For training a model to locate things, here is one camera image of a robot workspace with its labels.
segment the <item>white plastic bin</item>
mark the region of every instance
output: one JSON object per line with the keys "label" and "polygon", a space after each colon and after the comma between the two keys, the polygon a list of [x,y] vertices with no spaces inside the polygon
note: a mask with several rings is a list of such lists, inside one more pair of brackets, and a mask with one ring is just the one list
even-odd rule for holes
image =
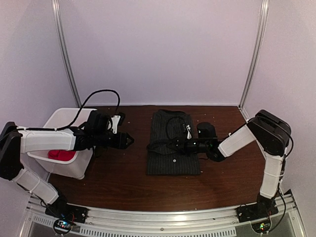
{"label": "white plastic bin", "polygon": [[[79,109],[77,108],[60,108],[46,122],[44,127],[62,127],[74,120]],[[82,109],[79,117],[73,126],[79,126],[87,121],[89,114],[95,109]],[[92,157],[92,149],[77,151],[70,161],[60,161],[48,158],[49,151],[28,152],[30,157],[35,158],[45,170],[50,173],[59,174],[76,179],[83,179],[85,170]]]}

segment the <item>red cloth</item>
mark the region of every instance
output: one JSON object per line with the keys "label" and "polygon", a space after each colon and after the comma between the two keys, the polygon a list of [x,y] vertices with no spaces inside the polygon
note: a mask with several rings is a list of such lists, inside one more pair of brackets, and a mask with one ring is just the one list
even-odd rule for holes
{"label": "red cloth", "polygon": [[74,151],[52,150],[48,152],[48,158],[60,161],[70,161],[75,154],[76,152]]}

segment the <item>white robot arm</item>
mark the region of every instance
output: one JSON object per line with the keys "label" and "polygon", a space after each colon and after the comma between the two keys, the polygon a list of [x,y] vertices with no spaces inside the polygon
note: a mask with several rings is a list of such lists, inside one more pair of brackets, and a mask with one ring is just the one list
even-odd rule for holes
{"label": "white robot arm", "polygon": [[42,150],[80,151],[94,146],[126,149],[134,139],[128,133],[118,132],[123,119],[121,113],[109,117],[95,110],[81,126],[65,129],[25,128],[8,122],[0,135],[0,177],[38,196],[55,210],[55,216],[66,216],[65,197],[23,165],[20,154]]}
{"label": "white robot arm", "polygon": [[269,112],[261,110],[222,141],[217,138],[214,126],[208,122],[198,124],[197,131],[198,138],[176,137],[169,141],[167,147],[182,154],[206,153],[210,160],[221,162],[253,141],[258,141],[262,146],[266,159],[264,178],[257,197],[257,206],[250,212],[256,213],[255,218],[265,217],[272,207],[279,182],[284,175],[289,140],[293,143],[290,126]]}

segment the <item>black cable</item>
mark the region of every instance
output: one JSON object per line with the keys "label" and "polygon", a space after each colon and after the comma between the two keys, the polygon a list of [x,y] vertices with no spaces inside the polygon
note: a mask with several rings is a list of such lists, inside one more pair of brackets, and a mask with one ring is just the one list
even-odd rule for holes
{"label": "black cable", "polygon": [[67,231],[60,231],[60,230],[56,229],[56,226],[58,226],[57,223],[58,223],[59,221],[64,221],[64,220],[62,220],[62,219],[57,219],[57,220],[54,221],[54,223],[53,223],[53,230],[55,231],[55,233],[56,233],[56,234],[59,234],[59,235],[66,235],[66,234],[68,234],[68,233],[72,230],[73,226],[71,226],[71,228],[70,228],[69,230],[67,230]]}
{"label": "black cable", "polygon": [[119,108],[119,104],[120,104],[120,96],[119,94],[115,91],[115,90],[110,90],[110,89],[102,89],[102,90],[96,90],[94,92],[92,92],[87,98],[86,100],[84,101],[84,103],[81,105],[81,107],[79,108],[74,120],[69,123],[68,125],[66,126],[63,126],[63,127],[59,127],[59,128],[37,128],[37,127],[29,127],[29,128],[26,128],[26,130],[30,130],[30,131],[61,131],[61,130],[64,130],[64,129],[67,129],[69,127],[71,127],[75,122],[76,120],[78,119],[78,116],[79,114],[81,113],[82,109],[84,108],[85,104],[88,102],[88,100],[91,98],[91,96],[93,96],[94,94],[97,94],[97,93],[100,93],[100,92],[112,92],[114,93],[115,95],[117,95],[118,97],[118,104],[116,106],[116,109],[115,109],[115,114],[117,113],[118,111],[118,108]]}
{"label": "black cable", "polygon": [[275,121],[270,119],[270,118],[266,118],[266,117],[263,117],[263,116],[256,116],[256,118],[265,119],[266,121],[272,122],[275,126],[277,126],[283,132],[285,132],[285,134],[289,137],[289,139],[291,140],[292,145],[291,145],[290,151],[287,154],[285,154],[285,156],[284,156],[285,158],[287,158],[291,154],[291,152],[293,151],[293,148],[294,148],[294,140],[293,140],[291,134],[288,131],[286,131],[283,127],[281,127],[279,124],[277,124]]}
{"label": "black cable", "polygon": [[281,223],[281,221],[283,220],[283,218],[284,218],[284,216],[285,216],[285,214],[286,214],[286,202],[285,202],[285,200],[284,200],[284,197],[283,197],[283,195],[282,195],[282,193],[281,193],[280,188],[278,188],[277,192],[278,192],[278,194],[280,195],[280,198],[281,198],[282,201],[283,201],[283,204],[284,204],[284,212],[283,212],[283,214],[282,214],[282,216],[281,216],[281,219],[279,219],[279,221],[276,223],[276,225],[275,225],[272,229],[269,229],[269,233],[272,232],[273,230],[275,230],[276,227],[278,227],[278,225]]}
{"label": "black cable", "polygon": [[47,208],[47,210],[49,210],[49,211],[51,212],[51,214],[52,214],[54,217],[56,217],[56,218],[58,218],[59,220],[62,220],[62,221],[64,221],[64,222],[67,222],[68,224],[70,224],[70,225],[72,225],[72,226],[76,226],[76,224],[75,224],[74,222],[69,221],[69,220],[67,220],[66,218],[63,218],[62,216],[58,216],[55,212],[53,212],[53,211],[50,209],[50,207],[47,205],[47,203],[46,203],[42,198],[40,198],[40,197],[37,196],[37,195],[35,195],[35,196],[40,200],[40,205],[41,205],[42,207]]}
{"label": "black cable", "polygon": [[180,120],[184,123],[185,127],[187,127],[187,123],[186,123],[186,121],[185,121],[182,117],[180,117],[180,116],[174,116],[174,117],[169,118],[168,121],[167,121],[167,123],[166,123],[166,126],[165,126],[166,136],[167,136],[168,139],[171,139],[170,136],[169,136],[169,132],[168,132],[168,125],[169,125],[170,121],[173,120],[173,119],[180,119]]}

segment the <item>wooden table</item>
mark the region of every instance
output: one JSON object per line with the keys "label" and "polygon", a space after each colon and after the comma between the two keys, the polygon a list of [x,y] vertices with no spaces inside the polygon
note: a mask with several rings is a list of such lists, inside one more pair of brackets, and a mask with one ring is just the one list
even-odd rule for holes
{"label": "wooden table", "polygon": [[[98,109],[110,114],[113,111],[108,107]],[[244,124],[237,107],[120,107],[126,119],[119,130],[128,132],[135,143],[127,150],[108,148],[101,157],[93,158],[83,180],[52,174],[50,182],[70,203],[117,210],[201,210],[256,201],[265,164],[256,142],[220,163],[200,160],[199,176],[147,176],[146,146],[152,114],[158,109],[184,111],[192,116],[195,126],[208,121],[220,138]]]}

